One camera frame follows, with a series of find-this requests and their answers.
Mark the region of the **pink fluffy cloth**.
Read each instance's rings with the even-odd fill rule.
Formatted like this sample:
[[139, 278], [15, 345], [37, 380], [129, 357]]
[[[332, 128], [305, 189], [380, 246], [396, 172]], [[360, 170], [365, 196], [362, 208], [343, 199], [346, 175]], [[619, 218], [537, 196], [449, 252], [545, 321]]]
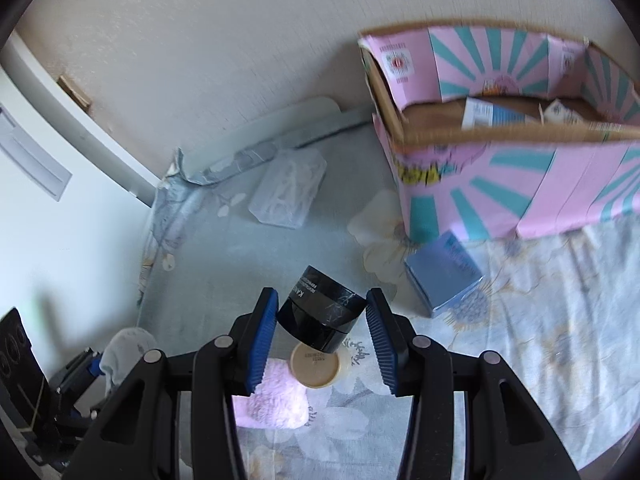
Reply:
[[297, 429], [308, 422], [307, 388], [288, 362], [268, 359], [262, 382], [250, 396], [233, 398], [235, 422], [250, 429]]

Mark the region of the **small blue box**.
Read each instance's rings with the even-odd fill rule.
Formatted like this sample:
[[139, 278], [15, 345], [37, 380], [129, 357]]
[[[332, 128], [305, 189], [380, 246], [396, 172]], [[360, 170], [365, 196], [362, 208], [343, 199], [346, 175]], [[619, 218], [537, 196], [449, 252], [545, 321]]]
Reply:
[[408, 255], [405, 269], [432, 318], [461, 304], [484, 278], [471, 255], [450, 231]]

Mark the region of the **white patterned sock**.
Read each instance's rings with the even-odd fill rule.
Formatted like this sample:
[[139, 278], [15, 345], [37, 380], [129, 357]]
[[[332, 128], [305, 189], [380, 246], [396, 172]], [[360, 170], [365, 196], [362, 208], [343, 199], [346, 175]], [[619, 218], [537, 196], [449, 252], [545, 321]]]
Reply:
[[120, 330], [102, 353], [100, 371], [105, 377], [105, 394], [109, 396], [126, 379], [137, 362], [157, 346], [153, 335], [139, 327]]

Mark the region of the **white wardrobe door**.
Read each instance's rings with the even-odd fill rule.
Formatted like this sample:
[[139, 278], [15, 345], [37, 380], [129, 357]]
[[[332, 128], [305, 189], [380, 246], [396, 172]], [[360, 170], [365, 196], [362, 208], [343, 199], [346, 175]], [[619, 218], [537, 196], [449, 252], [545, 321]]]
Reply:
[[1, 310], [53, 370], [137, 318], [158, 179], [17, 34], [1, 50]]

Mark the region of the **clear plastic blister pack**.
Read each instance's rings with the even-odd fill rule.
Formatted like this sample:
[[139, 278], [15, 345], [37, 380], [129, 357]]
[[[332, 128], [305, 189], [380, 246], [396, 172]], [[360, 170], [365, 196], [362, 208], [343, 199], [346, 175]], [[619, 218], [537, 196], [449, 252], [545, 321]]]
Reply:
[[248, 210], [262, 224], [300, 229], [326, 175], [326, 160], [315, 148], [285, 150], [268, 164]]

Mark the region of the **floral grey bed sheet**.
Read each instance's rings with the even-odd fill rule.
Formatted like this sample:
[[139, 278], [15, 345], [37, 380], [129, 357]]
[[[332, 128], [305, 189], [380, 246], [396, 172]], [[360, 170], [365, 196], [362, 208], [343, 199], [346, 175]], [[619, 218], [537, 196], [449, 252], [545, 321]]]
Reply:
[[484, 278], [459, 307], [430, 318], [405, 274], [414, 245], [371, 126], [318, 144], [319, 193], [298, 230], [248, 209], [256, 167], [215, 185], [160, 180], [142, 273], [140, 325], [168, 354], [201, 348], [254, 308], [286, 296], [308, 266], [392, 309], [445, 348], [500, 353], [584, 468], [639, 426], [639, 219], [625, 216], [540, 240], [469, 247]]

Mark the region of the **floral tissue pack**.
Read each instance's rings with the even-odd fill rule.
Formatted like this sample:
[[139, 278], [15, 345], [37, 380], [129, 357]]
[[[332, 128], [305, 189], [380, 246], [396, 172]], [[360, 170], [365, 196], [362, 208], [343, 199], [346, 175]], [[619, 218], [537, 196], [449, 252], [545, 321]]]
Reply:
[[566, 107], [560, 100], [554, 100], [542, 112], [544, 122], [550, 124], [576, 125], [584, 121], [574, 110]]

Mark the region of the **black cosmetic jar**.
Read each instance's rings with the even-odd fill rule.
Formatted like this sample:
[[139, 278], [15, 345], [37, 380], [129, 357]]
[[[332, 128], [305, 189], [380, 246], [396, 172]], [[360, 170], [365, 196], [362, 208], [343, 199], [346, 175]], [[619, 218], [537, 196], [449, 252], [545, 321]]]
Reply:
[[366, 310], [367, 300], [307, 266], [277, 313], [279, 324], [302, 344], [333, 353]]

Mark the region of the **beige round jar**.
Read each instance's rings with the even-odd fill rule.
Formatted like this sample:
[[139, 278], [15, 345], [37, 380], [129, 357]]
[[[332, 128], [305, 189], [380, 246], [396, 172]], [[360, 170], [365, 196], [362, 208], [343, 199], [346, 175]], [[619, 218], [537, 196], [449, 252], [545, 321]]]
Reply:
[[303, 386], [321, 389], [335, 384], [348, 372], [350, 356], [343, 347], [324, 353], [300, 342], [293, 349], [288, 366]]

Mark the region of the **pink teal cardboard box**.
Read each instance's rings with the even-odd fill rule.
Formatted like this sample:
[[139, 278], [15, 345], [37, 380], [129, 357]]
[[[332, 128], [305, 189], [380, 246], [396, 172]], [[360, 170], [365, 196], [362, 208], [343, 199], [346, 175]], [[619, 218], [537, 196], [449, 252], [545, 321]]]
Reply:
[[[508, 23], [394, 25], [358, 40], [408, 237], [542, 237], [639, 209], [639, 86], [587, 39]], [[535, 117], [461, 128], [465, 100]], [[550, 124], [554, 100], [576, 125]]]

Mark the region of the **white blue medicine box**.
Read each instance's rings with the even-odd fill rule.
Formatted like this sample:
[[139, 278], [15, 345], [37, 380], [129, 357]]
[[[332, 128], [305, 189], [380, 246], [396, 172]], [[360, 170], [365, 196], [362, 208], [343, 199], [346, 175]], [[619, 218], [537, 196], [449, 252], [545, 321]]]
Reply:
[[462, 117], [463, 130], [492, 128], [511, 124], [532, 124], [538, 119], [491, 102], [467, 98]]

